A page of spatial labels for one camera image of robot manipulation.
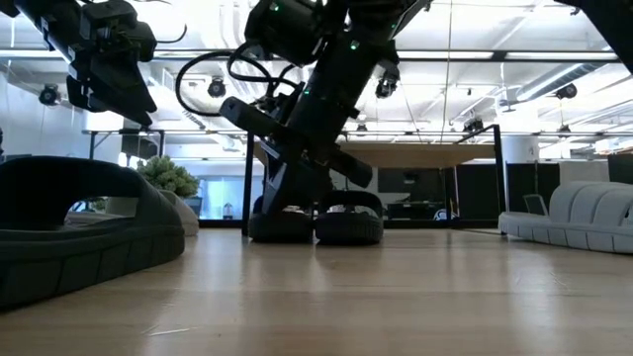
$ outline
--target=ceiling pipe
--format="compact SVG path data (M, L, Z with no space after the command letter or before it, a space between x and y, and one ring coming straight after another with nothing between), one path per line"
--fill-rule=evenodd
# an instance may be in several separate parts
M566 121L565 125L578 126L578 125L583 125L583 124L590 124L598 120L602 120L605 118L610 118L616 115L627 113L631 111L631 109L633 109L633 99L613 105L608 108L604 108L595 113L591 113L588 115L581 116L579 118L571 119L569 121Z
M527 8L524 11L524 14L530 14L530 13L540 11L542 8L545 7L545 4L546 4L545 0L538 0L533 4L533 6L531 6L530 8ZM505 45L505 43L508 42L512 38L512 36L514 36L519 30L521 30L523 26L525 26L529 20L530 20L530 17L525 16L525 17L522 17L520 20L518 20L515 24L510 25L510 29L507 32L505 32L505 34L491 46L491 49L497 50L501 48L503 45ZM474 104L470 105L468 108L462 110L462 112L455 118L451 119L449 123L454 124L455 122L458 122L461 119L465 119L467 114L470 113L472 110L475 110L477 106L481 105L482 103L484 103L487 99L490 99L491 97L496 97L498 95L501 95L504 91L505 91L504 88L498 88L491 91L488 95L482 97L481 99L476 101Z
M510 101L510 103L518 104L536 100L603 68L605 65L605 63L560 65L554 70L543 74L533 82L518 88L514 93L515 102Z

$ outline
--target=duct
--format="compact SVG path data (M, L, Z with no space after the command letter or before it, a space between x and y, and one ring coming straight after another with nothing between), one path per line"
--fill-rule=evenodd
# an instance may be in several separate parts
M527 9L525 9L524 14L525 15L533 14L533 13L543 9L545 7L545 5L546 5L546 1L545 0L534 1L533 5L531 7L528 7ZM524 17L521 17L520 19L517 19L516 21L514 21L511 25L508 26L507 31L498 40L496 40L493 45L491 45L491 49L492 50L500 49L517 32L519 32L527 24L527 22L530 21L530 20L531 20L531 18L529 16L524 16ZM462 110L462 112L457 117L455 117L452 120L450 120L449 123L454 124L455 122L459 121L460 119L466 118L466 115L468 113L470 113L471 111L479 112L479 110L477 110L479 107L488 108L490 106L490 104L487 104L488 99L497 97L497 96L501 95L504 91L505 91L504 88L498 88L498 89L493 90L487 96L482 97L480 100L475 102L473 105L471 105L468 108Z
M538 99L544 95L555 92L576 80L591 74L605 66L605 63L580 63L564 64L542 75L533 82L526 84L514 92L514 102L510 104L525 103Z

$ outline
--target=black frame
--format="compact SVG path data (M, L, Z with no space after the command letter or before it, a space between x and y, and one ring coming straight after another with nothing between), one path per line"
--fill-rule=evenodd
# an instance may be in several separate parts
M465 135L462 139L454 144L460 144L477 135L493 130L494 147L495 147L495 164L497 167L497 192L498 192L498 209L499 214L507 210L507 196L505 193L505 170L503 161L503 152L501 150L501 129L499 125L490 125L486 128ZM246 167L244 170L244 204L242 206L241 233L242 236L248 236L248 219L250 217L250 194L253 183L253 157L254 157L255 140L252 133L248 135L246 144ZM452 219L451 197L456 193L457 178L448 179L448 172L451 167L442 169L444 178L444 203L446 207L446 221L385 221L385 228L496 228L497 221L461 221Z
M497 191L498 191L498 205L499 205L499 213L505 212L507 207L507 196L505 193L505 172L504 172L504 162L503 155L501 151L501 133L499 125L490 125L482 130L476 131L474 133L469 133L464 136L462 139L456 141L454 144L460 144L468 139L478 136L478 135L486 135L488 131L493 130L494 136L494 146L495 146L495 160L497 166ZM119 131L85 131L85 134L90 134L90 159L94 159L95 148L99 145L97 142L98 134L127 134L127 135L139 135L140 133L147 134L159 134L160 135L160 143L158 147L158 155L162 156L164 154L165 149L165 135L166 132L164 130L130 130L123 129ZM246 162L244 168L244 190L243 190L243 201L242 201L242 219L241 220L199 220L200 227L202 228L240 228L241 233L244 236L248 236L248 220L250 218L250 195L252 191L252 183L253 183L253 160L254 160L254 148L255 148L255 137L252 133L247 136L246 142ZM266 167L264 167L264 184L265 187L265 179L266 179ZM450 167L442 170L443 178L444 178L444 201L446 206L446 221L436 222L436 221L385 221L385 228L388 229L411 229L411 228L454 228L454 229L469 229L469 228L496 228L497 221L461 221L461 220L453 220L452 219L452 206L450 204L451 197L454 193L457 192L457 178L448 179L448 174L451 172Z

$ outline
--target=cable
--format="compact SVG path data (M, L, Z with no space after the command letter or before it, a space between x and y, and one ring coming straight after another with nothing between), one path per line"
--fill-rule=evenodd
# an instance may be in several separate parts
M92 0L80 0L84 3L89 3L92 2ZM167 0L132 0L134 2L137 3L152 3L152 2L157 2L157 3L161 3L161 4L165 4L165 5L169 5L171 7L175 7L173 3L167 1ZM182 34L180 35L180 37L176 40L167 40L167 41L156 41L158 44L164 44L164 45L171 45L171 44L177 44L179 42L181 42L185 36L187 36L187 33L189 32L189 28L187 27L187 23L185 23Z
M187 27L187 24L185 24L185 28L182 31L182 34L180 35L180 37L176 40L172 40L172 41L156 41L157 44L164 44L164 45L169 45L169 44L177 44L179 42L181 42L185 36L187 36L187 32L189 31L189 28Z
M276 89L275 85L279 85L279 84L286 84L286 85L290 85L293 88L297 88L298 84L293 83L292 81L288 80L288 79L284 79L282 77L277 77L277 78L273 78L270 73L268 72L268 70L266 70L266 68L264 68L263 65L259 64L257 61L255 61L254 59L250 59L246 56L243 55L243 53L249 49L250 47L257 45L257 43L255 42L251 42L251 41L247 41L246 43L242 44L241 46L239 46L228 58L228 62L226 63L226 69L228 70L228 75L230 75L232 78L236 79L236 80L241 80L241 81L245 81L245 82L251 82L251 83L268 83L268 89L266 90L266 95L267 96L272 96L274 94L274 91ZM235 63L236 60L243 60L249 64L254 65L255 67L257 67L257 69L259 69L259 71L262 72L262 74L264 74L263 77L261 76L252 76L252 75L241 75L241 74L237 74L235 72L232 71L232 66Z
M188 111L188 112L190 112L192 114L195 114L195 115L199 115L199 116L202 116L202 117L208 117L208 118L219 118L219 117L221 117L222 115L220 115L220 113L206 113L206 112L201 112L199 110L196 110L196 109L190 107L184 101L184 99L182 98L182 93L180 91L180 88L182 86L182 80L185 77L185 74L187 74L189 69L191 69L196 64L201 63L201 62L203 62L205 60L213 59L213 58L218 58L218 57L229 57L229 58L231 58L232 56L235 56L236 59L243 60L243 61L247 62L248 64L253 65L259 71L261 71L262 74L264 74L263 77L254 77L254 78L265 79L266 82L269 83L269 85L270 85L270 83L272 83L272 84L276 83L275 79L278 79L278 78L272 78L270 76L270 73L268 72L268 70L266 70L266 68L264 68L264 66L261 65L260 63L258 63L255 59L251 59L251 58L248 58L248 57L245 57L245 56L242 56L242 55L235 55L235 51L230 51L230 50L212 51L212 52L209 52L209 53L201 54L201 55L195 57L194 59L190 60L189 62L187 62L187 64L183 65L183 67L178 72L178 75L176 76L176 84L175 84L176 99L178 100L178 104L180 104L180 106L182 106L186 111Z
M183 107L186 111L195 115L199 115L199 116L207 117L207 118L221 117L222 115L220 115L219 113L205 113L187 105L187 103L185 103L185 101L182 98L180 87L182 84L182 79L185 77L185 74L187 74L187 71L189 71L189 69L191 69L194 65L201 63L205 60L210 60L210 59L221 57L221 56L228 57L228 56L231 56L232 54L233 53L230 50L218 50L218 51L213 51L209 53L204 53L190 60L189 62L187 62L187 64L183 65L183 67L178 72L178 75L176 76L175 92L176 92L176 100L178 100L178 104L180 104L180 106Z
M278 79L284 79L284 77L286 76L286 74L288 74L291 70L295 69L296 66L295 64L289 64L287 65L282 71L281 73L279 73L279 77ZM275 83L275 88L273 89L273 92L275 90L277 90L277 88L279 88L279 86L281 85L281 81L277 80Z
M450 17L448 20L448 56L446 57L446 84L444 86L444 119L442 121L442 132L439 137L439 144L444 141L444 130L446 129L446 110L448 109L448 81L450 80L451 73L451 47L453 44L453 0L451 0L451 6L449 8Z
M413 111L411 110L411 106L408 104L407 91L405 91L405 85L403 84L402 81L400 82L400 86L401 88L403 88L403 95L405 95L405 103L407 103L408 114L411 116L413 127L415 128L415 131L417 132L417 139L419 140L420 143L424 143L422 141L422 136L419 133L419 129L417 128L417 123L415 122L415 117L413 116Z

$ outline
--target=green plant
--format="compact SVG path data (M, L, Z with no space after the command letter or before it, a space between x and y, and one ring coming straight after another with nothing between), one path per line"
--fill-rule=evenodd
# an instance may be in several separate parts
M198 193L198 179L184 167L176 166L169 156L151 157L147 164L139 162L136 171L156 189L174 192L181 198Z
M90 208L92 208L95 212L105 212L107 198L91 198L88 200L90 203Z

